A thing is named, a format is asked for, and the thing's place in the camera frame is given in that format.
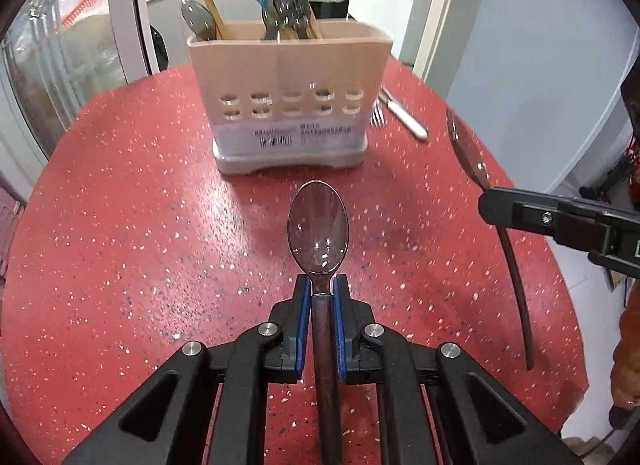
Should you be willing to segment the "gloved orange hand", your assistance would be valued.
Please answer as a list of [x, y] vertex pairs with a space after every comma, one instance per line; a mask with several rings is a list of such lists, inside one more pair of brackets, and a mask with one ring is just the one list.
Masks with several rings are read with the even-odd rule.
[[611, 390], [614, 404], [631, 411], [639, 407], [640, 346], [639, 282], [631, 289], [627, 307], [620, 315], [620, 341], [613, 353]]

